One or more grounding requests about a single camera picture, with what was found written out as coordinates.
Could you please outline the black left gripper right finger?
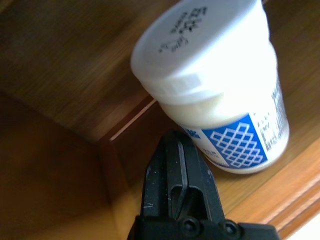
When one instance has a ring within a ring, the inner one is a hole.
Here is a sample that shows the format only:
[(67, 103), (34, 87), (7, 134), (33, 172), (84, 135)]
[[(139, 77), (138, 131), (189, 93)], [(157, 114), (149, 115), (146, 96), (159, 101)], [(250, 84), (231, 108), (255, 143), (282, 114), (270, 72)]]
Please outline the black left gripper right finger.
[(210, 168), (191, 138), (185, 133), (179, 137), (188, 179), (182, 212), (198, 220), (223, 220), (225, 214)]

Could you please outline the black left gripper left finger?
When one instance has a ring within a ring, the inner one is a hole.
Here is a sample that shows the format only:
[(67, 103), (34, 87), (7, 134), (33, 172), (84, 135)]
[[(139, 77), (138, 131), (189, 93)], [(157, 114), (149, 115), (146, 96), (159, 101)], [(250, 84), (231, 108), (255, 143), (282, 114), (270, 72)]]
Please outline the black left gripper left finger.
[(145, 171), (142, 216), (179, 217), (187, 187), (183, 146), (186, 138), (186, 134), (176, 130), (160, 138)]

